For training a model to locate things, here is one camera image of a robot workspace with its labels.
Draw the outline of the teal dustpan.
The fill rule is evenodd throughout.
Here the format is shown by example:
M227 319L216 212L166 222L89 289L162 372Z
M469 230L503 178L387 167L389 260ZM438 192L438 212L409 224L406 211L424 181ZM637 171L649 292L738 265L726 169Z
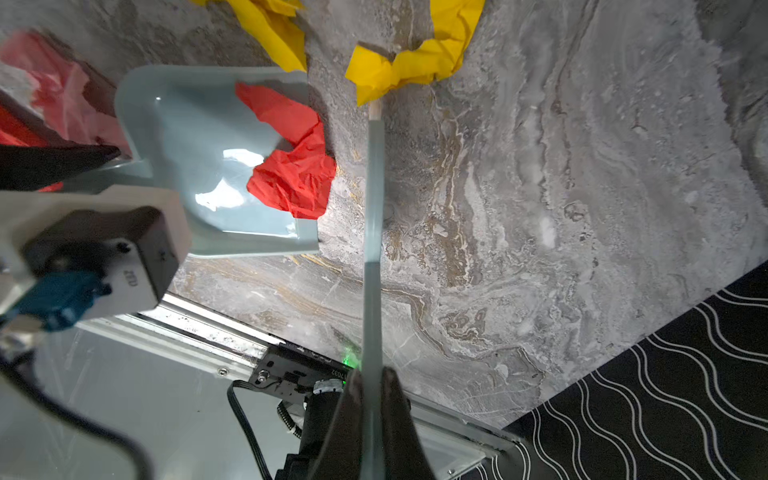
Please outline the teal dustpan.
M71 178L64 191L98 193L112 185L174 190L197 257L318 252L316 221L267 207L247 191L253 169L290 145L238 99L239 83L308 101L306 74L277 67L136 68L114 99L132 158Z

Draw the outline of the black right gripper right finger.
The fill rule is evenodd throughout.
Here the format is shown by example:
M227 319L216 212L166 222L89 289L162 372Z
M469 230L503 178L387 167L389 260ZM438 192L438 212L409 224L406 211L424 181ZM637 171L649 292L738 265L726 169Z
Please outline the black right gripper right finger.
M385 478L434 480L396 371L384 367L381 379L381 415Z

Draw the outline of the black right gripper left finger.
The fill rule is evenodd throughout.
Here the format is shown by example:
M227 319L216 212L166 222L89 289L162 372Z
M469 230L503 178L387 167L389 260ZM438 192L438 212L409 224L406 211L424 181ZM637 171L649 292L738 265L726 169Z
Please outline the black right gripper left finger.
M363 379L359 370L347 378L331 426L310 479L358 480L361 473Z

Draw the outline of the teal hand brush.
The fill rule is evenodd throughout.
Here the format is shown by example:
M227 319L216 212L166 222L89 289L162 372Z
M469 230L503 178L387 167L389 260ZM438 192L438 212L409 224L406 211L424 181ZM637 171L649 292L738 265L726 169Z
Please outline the teal hand brush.
M385 477L381 414L383 353L380 275L386 163L383 111L383 101L380 99L368 104L361 366L364 394L360 473L362 479Z

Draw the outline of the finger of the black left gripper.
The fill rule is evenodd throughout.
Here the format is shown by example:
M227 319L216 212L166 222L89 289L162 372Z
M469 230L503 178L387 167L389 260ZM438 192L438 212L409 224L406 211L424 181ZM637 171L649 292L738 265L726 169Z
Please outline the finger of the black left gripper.
M98 169L121 155L115 146L1 146L1 189L39 191Z

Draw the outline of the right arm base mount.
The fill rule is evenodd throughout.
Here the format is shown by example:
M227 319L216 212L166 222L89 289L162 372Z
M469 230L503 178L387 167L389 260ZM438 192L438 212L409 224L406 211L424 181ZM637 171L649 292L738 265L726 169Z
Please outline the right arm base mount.
M320 457L341 394L360 358L347 353L338 362L298 346L267 348L247 380L235 380L227 401L250 447L261 479L307 479ZM296 453L271 473L257 436L237 398L237 391L263 393L279 400L278 418L300 441Z

